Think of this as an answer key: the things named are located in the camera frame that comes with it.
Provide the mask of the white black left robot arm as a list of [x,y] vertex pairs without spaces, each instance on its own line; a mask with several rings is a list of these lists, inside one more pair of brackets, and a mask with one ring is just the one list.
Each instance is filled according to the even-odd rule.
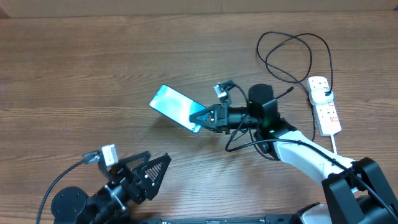
[[159,192],[171,162],[168,154],[151,159],[148,151],[121,159],[104,168],[107,182],[92,196],[78,187],[67,187],[54,196],[55,223],[129,223],[130,202],[139,205]]

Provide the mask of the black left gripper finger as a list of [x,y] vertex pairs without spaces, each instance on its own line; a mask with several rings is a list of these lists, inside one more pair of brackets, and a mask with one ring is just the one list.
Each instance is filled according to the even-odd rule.
[[135,170],[143,165],[146,165],[151,157],[149,151],[141,152],[133,156],[121,159],[119,161],[120,174],[127,174],[128,172],[133,173]]
[[138,172],[139,188],[146,199],[152,200],[158,194],[170,162],[170,156],[164,154],[146,163]]

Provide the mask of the blue Galaxy smartphone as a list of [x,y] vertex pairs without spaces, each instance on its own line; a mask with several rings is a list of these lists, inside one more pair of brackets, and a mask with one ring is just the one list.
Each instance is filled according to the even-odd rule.
[[149,106],[195,134],[201,131],[201,125],[190,122],[190,115],[206,107],[168,85],[159,88]]

